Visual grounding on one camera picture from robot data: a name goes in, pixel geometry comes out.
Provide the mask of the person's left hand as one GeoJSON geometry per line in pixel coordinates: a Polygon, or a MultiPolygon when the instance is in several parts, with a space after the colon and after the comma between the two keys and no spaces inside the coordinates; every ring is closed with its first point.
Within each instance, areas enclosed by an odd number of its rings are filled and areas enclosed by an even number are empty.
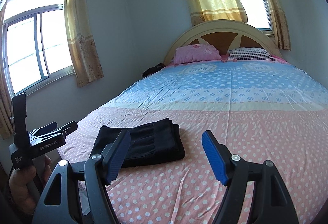
{"type": "Polygon", "coordinates": [[[33,214],[37,202],[30,194],[27,184],[36,177],[37,170],[34,165],[24,169],[14,169],[9,178],[9,188],[13,201],[25,214],[33,214]]]}

